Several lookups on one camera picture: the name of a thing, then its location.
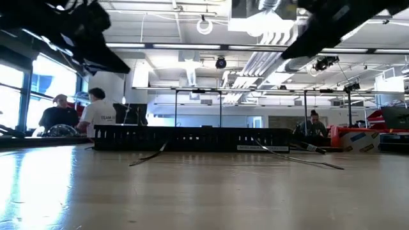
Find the laptop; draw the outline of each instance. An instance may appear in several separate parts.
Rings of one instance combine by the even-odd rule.
[[[387,128],[409,129],[409,109],[382,107],[381,110]]]

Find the ceiling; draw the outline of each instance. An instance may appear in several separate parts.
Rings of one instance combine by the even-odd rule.
[[[261,37],[256,38],[246,32],[228,30],[231,0],[102,0],[99,2],[111,16],[112,26],[105,32],[107,42],[257,44],[261,40]],[[194,13],[190,15],[169,13],[174,11],[174,6],[177,10],[183,8],[185,12],[197,13],[195,15]],[[217,15],[216,17],[206,16],[218,22],[213,23],[213,31],[208,35],[203,35],[196,29],[202,13]],[[406,10],[394,16],[391,22],[409,24],[409,11]],[[392,23],[366,24],[340,46],[409,48],[408,37],[408,26]],[[139,50],[139,52],[144,52],[150,59],[159,76],[157,80],[177,81],[186,78],[184,69],[175,68],[175,63],[178,62],[177,50]],[[196,70],[197,78],[221,79],[225,70],[240,71],[252,53],[215,50],[201,51],[199,55],[202,65]],[[218,56],[226,58],[228,65],[225,70],[215,68]],[[339,55],[339,59],[339,64],[335,64],[317,76],[312,75],[311,66],[307,66],[283,84],[285,83],[289,89],[329,88],[344,82],[346,78],[359,78],[361,87],[370,89],[373,87],[375,75],[381,73],[379,70],[391,67],[399,69],[405,63],[404,56]]]

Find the man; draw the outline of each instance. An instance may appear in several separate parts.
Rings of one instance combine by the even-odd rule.
[[[322,135],[323,137],[328,136],[327,128],[320,122],[320,115],[315,110],[311,111],[311,119],[307,121],[307,133],[305,133],[305,121],[297,127],[297,131],[304,134],[304,136],[317,137]]]
[[[95,137],[94,125],[115,125],[116,111],[112,104],[104,101],[105,92],[100,88],[88,91],[91,103],[82,112],[77,129],[85,130],[87,137]]]
[[[57,106],[44,111],[38,124],[44,127],[45,131],[54,125],[69,125],[74,127],[78,124],[77,111],[73,108],[69,108],[66,99],[67,96],[65,95],[57,95],[52,101],[53,103],[57,103]]]

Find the table surface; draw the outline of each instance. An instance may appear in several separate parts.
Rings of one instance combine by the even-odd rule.
[[[409,229],[409,157],[0,152],[0,229]]]

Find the white t-shirt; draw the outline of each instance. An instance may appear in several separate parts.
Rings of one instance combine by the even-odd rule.
[[[116,111],[112,104],[97,100],[85,107],[81,121],[89,123],[87,137],[95,137],[94,125],[115,125]]]

